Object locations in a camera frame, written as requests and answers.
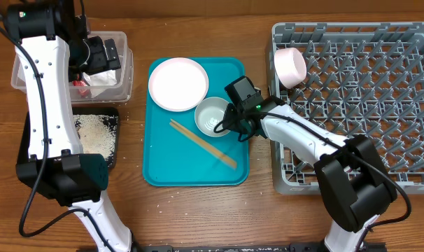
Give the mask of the grey bowl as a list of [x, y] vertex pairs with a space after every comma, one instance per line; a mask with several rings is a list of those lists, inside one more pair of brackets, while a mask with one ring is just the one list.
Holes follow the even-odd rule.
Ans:
[[209, 137], [223, 137], [228, 134], [229, 130], [220, 133], [213, 131], [224, 118], [228, 104], [228, 101], [220, 97], [209, 97], [200, 102], [195, 109], [195, 124], [198, 129]]

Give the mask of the white napkin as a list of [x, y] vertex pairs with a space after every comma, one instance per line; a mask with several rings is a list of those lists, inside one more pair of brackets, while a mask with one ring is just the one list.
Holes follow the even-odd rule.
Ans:
[[87, 75], [86, 73], [83, 73], [83, 80], [89, 87], [92, 98], [99, 96], [109, 86], [114, 86], [117, 84], [114, 70], [108, 70], [93, 75]]

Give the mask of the red candy wrapper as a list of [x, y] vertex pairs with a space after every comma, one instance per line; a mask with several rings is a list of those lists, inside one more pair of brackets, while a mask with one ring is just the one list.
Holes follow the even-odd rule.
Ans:
[[74, 80], [72, 83], [81, 97], [86, 97], [90, 94], [89, 85], [84, 80]]

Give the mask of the large white pink-rimmed plate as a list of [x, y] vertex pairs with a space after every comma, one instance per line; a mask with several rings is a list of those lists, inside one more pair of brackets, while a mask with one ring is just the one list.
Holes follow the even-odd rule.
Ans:
[[162, 109], [183, 112], [196, 107], [209, 90], [204, 67], [193, 59], [175, 57], [158, 64], [150, 74], [148, 91]]

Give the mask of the small pink bowl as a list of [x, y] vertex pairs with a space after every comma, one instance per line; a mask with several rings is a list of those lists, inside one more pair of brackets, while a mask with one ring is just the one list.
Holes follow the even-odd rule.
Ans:
[[274, 53], [274, 68], [279, 81], [287, 89], [301, 83], [307, 74], [305, 59], [296, 48], [277, 50]]

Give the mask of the leftover white rice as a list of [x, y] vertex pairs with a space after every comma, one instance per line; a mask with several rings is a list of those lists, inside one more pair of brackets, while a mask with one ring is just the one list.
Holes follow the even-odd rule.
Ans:
[[76, 131], [84, 153], [101, 154], [110, 160], [115, 149], [115, 117], [109, 115], [74, 115]]

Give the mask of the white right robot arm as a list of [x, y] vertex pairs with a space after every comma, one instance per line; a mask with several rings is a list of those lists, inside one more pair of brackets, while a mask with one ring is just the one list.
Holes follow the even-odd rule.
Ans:
[[373, 228], [411, 215], [408, 195], [389, 177], [368, 137], [331, 133], [295, 113], [282, 99], [263, 98], [246, 76], [232, 81], [225, 91], [231, 102], [215, 133], [236, 132], [240, 142], [264, 137], [313, 166], [332, 218], [321, 251], [368, 251], [365, 238]]

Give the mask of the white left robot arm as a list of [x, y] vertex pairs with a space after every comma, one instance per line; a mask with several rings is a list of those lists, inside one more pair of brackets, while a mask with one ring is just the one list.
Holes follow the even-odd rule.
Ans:
[[72, 1], [21, 1], [0, 15], [0, 33], [22, 65], [29, 110], [16, 174], [33, 195], [75, 214], [99, 251], [139, 251], [106, 191], [104, 157], [86, 153], [73, 119], [69, 84], [121, 67], [113, 39], [92, 36]]

